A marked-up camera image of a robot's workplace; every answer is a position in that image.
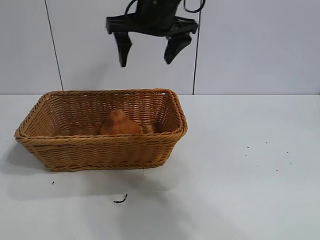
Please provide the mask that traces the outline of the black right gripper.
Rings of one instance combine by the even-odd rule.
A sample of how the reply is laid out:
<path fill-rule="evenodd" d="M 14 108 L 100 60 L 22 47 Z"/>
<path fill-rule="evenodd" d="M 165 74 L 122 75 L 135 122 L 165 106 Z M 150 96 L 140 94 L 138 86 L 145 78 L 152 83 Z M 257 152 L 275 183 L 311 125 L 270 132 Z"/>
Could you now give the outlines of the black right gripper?
<path fill-rule="evenodd" d="M 119 63 L 126 67 L 132 47 L 128 32 L 156 37 L 167 37 L 164 60 L 170 65 L 175 57 L 188 45 L 198 24 L 194 19 L 176 16 L 179 0 L 132 0 L 123 15 L 106 17 L 106 30 L 114 35 Z"/>

